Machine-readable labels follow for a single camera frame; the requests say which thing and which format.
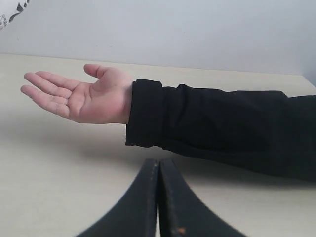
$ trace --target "beige table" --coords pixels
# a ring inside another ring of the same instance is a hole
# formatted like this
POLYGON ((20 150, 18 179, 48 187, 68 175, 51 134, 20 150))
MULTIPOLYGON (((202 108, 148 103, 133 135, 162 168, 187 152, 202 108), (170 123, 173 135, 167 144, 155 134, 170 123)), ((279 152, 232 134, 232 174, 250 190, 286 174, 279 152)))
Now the beige table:
MULTIPOLYGON (((29 71, 93 81, 84 63, 0 55, 0 236, 75 236, 117 202, 146 158, 173 158, 199 197, 250 237, 315 236, 316 186, 158 148, 125 147, 124 126, 76 124, 43 111, 19 91, 29 71)), ((103 64, 164 85, 316 94, 298 76, 103 64)))

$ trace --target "white wall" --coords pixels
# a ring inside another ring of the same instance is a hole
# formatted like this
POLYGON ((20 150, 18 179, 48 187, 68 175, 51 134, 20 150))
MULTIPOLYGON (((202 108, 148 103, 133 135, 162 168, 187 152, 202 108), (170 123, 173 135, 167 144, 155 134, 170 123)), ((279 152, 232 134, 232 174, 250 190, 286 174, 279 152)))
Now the white wall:
POLYGON ((313 75, 314 0, 33 0, 0 52, 313 75))

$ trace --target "open palm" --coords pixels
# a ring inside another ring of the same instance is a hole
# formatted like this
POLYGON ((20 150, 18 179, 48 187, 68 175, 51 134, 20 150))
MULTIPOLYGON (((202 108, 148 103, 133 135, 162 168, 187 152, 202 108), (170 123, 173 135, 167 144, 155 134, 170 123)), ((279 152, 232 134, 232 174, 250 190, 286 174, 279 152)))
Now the open palm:
POLYGON ((127 124, 132 78, 116 69, 87 64, 84 70, 98 78, 85 83, 48 72, 25 74, 37 88, 24 85, 21 91, 41 108, 80 123, 127 124))

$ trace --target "patterned fabric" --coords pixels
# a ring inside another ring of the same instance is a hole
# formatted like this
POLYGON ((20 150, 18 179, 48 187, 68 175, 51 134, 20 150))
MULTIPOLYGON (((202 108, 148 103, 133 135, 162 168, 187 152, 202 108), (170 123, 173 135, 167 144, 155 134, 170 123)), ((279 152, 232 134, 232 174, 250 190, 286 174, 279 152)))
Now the patterned fabric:
POLYGON ((0 0, 0 30, 28 6, 30 0, 0 0))

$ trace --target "black sleeve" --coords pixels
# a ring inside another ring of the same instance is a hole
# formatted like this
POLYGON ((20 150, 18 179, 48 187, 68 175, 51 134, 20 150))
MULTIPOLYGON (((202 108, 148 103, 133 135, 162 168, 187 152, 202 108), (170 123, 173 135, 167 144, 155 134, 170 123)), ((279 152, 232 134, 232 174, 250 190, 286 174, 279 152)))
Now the black sleeve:
POLYGON ((316 181, 316 97, 133 84, 126 145, 316 181))

